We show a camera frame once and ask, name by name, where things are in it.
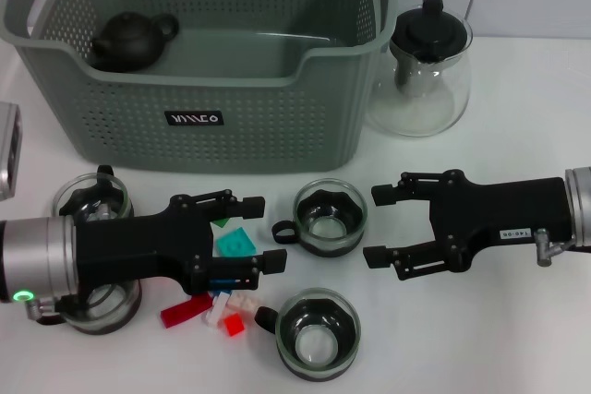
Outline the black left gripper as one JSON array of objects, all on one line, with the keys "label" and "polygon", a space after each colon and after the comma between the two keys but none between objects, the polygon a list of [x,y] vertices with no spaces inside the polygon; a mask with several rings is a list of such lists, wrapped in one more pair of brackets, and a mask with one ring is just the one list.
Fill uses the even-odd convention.
[{"label": "black left gripper", "polygon": [[76,228],[76,267],[85,289],[164,277],[188,295],[254,291],[261,275],[285,271],[287,251],[249,257],[212,257],[211,222],[260,219],[263,197],[239,200],[230,189],[178,195],[150,216],[91,221]]}]

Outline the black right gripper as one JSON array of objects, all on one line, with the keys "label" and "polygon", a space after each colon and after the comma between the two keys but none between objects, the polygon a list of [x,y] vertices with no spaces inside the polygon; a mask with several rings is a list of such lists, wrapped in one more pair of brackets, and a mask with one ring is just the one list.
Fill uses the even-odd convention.
[{"label": "black right gripper", "polygon": [[480,251],[500,245],[534,242],[539,229],[549,240],[571,239],[571,212],[564,180],[550,177],[477,185],[460,172],[401,174],[396,185],[374,185],[377,207],[417,200],[430,202],[435,241],[407,247],[363,248],[370,269],[394,267],[399,280],[470,269]]}]

